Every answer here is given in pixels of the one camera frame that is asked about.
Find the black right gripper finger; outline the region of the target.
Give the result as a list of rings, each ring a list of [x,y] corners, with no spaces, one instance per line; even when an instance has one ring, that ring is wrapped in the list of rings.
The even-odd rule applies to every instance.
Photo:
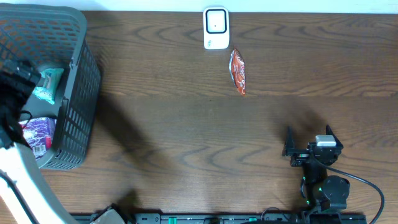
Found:
[[[326,132],[326,135],[331,135],[331,136],[333,136],[333,138],[334,138],[334,140],[335,140],[335,142],[336,142],[336,146],[342,146],[341,141],[336,137],[336,135],[334,134],[334,132],[333,132],[332,129],[330,128],[330,125],[329,125],[329,124],[326,125],[325,132]]]
[[[293,131],[292,128],[289,126],[287,128],[287,137],[284,144],[285,150],[295,149],[294,139],[293,139]]]

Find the mint green wipes packet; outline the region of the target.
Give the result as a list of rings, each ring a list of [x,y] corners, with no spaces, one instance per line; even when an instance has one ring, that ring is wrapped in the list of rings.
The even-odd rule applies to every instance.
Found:
[[[40,74],[44,81],[40,86],[34,88],[33,95],[54,105],[55,95],[63,72],[64,69],[62,68],[48,68],[42,71]]]

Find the purple noodle packet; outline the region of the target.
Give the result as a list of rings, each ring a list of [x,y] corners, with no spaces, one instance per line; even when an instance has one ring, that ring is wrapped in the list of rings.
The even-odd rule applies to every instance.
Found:
[[[36,160],[42,158],[51,148],[57,120],[52,118],[32,118],[20,121],[23,136]]]

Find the red orange snack sachet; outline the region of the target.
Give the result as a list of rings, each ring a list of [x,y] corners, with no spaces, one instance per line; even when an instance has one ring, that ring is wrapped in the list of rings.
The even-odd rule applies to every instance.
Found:
[[[237,49],[233,49],[229,59],[229,72],[231,79],[242,95],[246,95],[246,73],[244,60]]]

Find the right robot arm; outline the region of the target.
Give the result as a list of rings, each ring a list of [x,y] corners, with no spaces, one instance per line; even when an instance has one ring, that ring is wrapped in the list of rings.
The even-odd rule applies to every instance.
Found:
[[[326,133],[315,136],[306,149],[295,147],[292,128],[287,129],[282,155],[290,157],[292,167],[303,169],[300,191],[307,199],[308,209],[301,212],[301,223],[342,222],[341,211],[347,207],[350,182],[327,173],[342,149],[342,143],[329,126]]]

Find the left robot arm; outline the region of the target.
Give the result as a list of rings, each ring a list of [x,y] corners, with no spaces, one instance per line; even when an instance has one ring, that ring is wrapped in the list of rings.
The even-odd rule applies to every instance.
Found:
[[[40,79],[27,61],[1,60],[1,198],[18,223],[76,223],[45,181],[19,124]]]

